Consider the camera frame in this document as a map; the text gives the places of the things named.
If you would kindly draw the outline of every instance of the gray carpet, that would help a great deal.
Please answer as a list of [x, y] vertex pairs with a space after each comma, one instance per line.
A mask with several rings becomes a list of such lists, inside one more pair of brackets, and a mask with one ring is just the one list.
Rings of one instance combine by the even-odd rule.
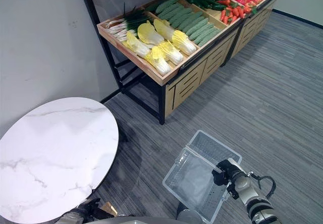
[[[119, 214], [174, 218], [162, 180], [199, 129], [233, 148], [242, 167], [277, 182], [271, 202], [283, 223], [323, 220], [323, 30], [272, 13], [265, 28], [206, 80], [161, 126], [127, 96], [106, 105], [129, 142], [94, 193]], [[270, 189], [264, 184], [264, 192]], [[250, 223], [240, 200], [214, 223]]]

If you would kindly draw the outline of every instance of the cucumber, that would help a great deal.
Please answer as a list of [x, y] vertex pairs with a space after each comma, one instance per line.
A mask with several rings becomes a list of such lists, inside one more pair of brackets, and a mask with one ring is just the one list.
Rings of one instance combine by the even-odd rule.
[[216, 29], [215, 28], [210, 28], [210, 29], [207, 29], [205, 31], [203, 31], [195, 40], [194, 40], [194, 43], [195, 44], [199, 44], [207, 35], [209, 35], [210, 33], [213, 33], [215, 32]]
[[186, 26], [184, 29], [183, 29], [183, 32], [186, 34], [186, 32], [191, 29], [192, 27], [194, 27], [197, 23], [199, 23], [200, 21], [204, 20], [205, 17], [204, 16], [200, 16], [198, 17], [197, 19], [195, 19], [194, 21], [192, 21], [188, 26]]
[[199, 11], [197, 13], [192, 13], [189, 18], [187, 18], [179, 25], [178, 29], [183, 30], [186, 26], [188, 26], [191, 22], [193, 22], [195, 19], [200, 17], [202, 14], [203, 14], [202, 11]]
[[158, 16], [166, 15], [167, 13], [171, 12], [172, 10], [178, 8], [180, 5], [181, 5], [180, 3], [172, 4], [171, 6], [164, 9], [160, 14], [158, 14]]
[[187, 19], [190, 14], [186, 14], [178, 18], [176, 21], [173, 22], [172, 27], [177, 28], [185, 19]]
[[205, 36], [205, 38], [198, 44], [198, 46], [203, 46], [208, 41], [210, 41], [213, 37], [215, 37], [221, 30], [217, 29], [216, 31], [210, 33], [209, 35]]
[[174, 15], [170, 19], [169, 23], [173, 24], [173, 22], [176, 21], [178, 18], [183, 17], [183, 15], [186, 15], [186, 14], [190, 13], [191, 11], [192, 11], [191, 8], [185, 8], [185, 9], [183, 9], [180, 13], [177, 13], [176, 15]]
[[184, 6], [177, 7], [176, 9], [172, 10], [171, 12], [165, 14], [164, 16], [158, 16], [162, 20], [169, 20], [171, 17], [179, 13], [181, 10], [183, 10]]
[[195, 40], [201, 33], [203, 33], [205, 30], [210, 28], [214, 28], [214, 25], [211, 23], [208, 23], [202, 26], [200, 29], [198, 29], [197, 31], [195, 31], [193, 34], [189, 36], [190, 40]]
[[202, 26], [206, 25], [208, 22], [208, 18], [204, 18], [199, 23], [195, 24], [195, 26], [191, 27], [187, 32], [186, 35], [190, 36], [193, 34], [196, 30], [200, 29]]
[[165, 1], [164, 3], [160, 4], [157, 8], [156, 8], [156, 13], [159, 14], [161, 13], [164, 9], [166, 9], [167, 7], [169, 7], [170, 5], [176, 3], [178, 0], [168, 0]]

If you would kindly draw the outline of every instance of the wall baseboard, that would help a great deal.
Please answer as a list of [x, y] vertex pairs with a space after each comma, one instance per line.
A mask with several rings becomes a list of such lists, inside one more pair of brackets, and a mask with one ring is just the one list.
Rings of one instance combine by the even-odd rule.
[[111, 99], [112, 97], [116, 96], [120, 92], [121, 92], [121, 90], [120, 89], [117, 89], [116, 91], [114, 91], [110, 95], [108, 95], [106, 98], [104, 98], [103, 100], [101, 100], [100, 103], [101, 104], [105, 104], [109, 99]]
[[294, 15], [291, 15], [291, 14], [288, 14], [286, 12], [279, 11], [279, 10], [276, 10], [276, 9], [273, 9], [273, 12], [276, 12], [276, 13], [281, 14], [281, 15], [284, 15], [284, 16], [288, 16], [288, 17], [293, 18], [293, 19], [296, 19], [298, 21], [305, 22], [305, 23], [307, 23], [309, 25], [316, 26], [318, 28], [323, 29], [323, 25], [320, 25], [320, 24], [315, 23], [315, 22], [312, 22], [312, 21], [308, 21], [308, 20], [303, 19], [303, 18], [300, 18], [298, 16], [294, 16]]

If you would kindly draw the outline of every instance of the clear plastic basket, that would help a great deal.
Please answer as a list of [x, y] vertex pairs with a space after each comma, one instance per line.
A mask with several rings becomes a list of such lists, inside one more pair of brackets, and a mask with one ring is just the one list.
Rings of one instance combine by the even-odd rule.
[[199, 130], [175, 160], [163, 185], [205, 223], [212, 224], [226, 198], [227, 186], [215, 185], [211, 172], [229, 157], [239, 164], [242, 160], [234, 150]]

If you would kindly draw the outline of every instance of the round marble table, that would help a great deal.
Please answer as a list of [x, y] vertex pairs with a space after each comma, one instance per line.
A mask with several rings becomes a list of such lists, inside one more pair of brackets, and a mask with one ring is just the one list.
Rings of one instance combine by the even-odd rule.
[[104, 179], [118, 138], [114, 116], [92, 99], [32, 110], [0, 140], [0, 215], [40, 223], [74, 208]]

